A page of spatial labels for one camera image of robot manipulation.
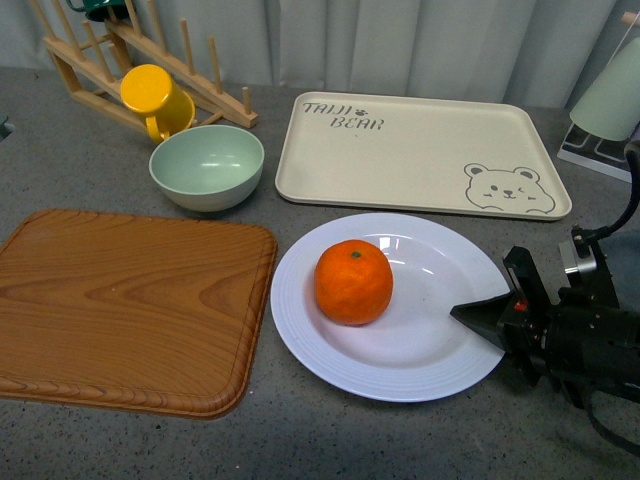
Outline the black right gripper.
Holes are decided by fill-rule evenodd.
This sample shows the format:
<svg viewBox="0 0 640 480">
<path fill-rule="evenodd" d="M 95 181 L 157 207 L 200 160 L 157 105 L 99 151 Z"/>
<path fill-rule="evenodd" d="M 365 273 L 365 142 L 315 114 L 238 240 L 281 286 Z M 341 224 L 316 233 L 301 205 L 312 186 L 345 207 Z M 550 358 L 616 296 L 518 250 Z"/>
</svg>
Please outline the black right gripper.
<svg viewBox="0 0 640 480">
<path fill-rule="evenodd" d="M 519 358 L 531 383 L 548 376 L 572 402 L 586 406 L 594 391 L 639 398 L 639 316 L 624 310 L 599 242 L 607 228 L 574 228 L 568 252 L 570 284 L 551 303 L 530 252 L 514 246 L 503 258 L 515 288 L 454 306 L 462 325 Z"/>
</svg>

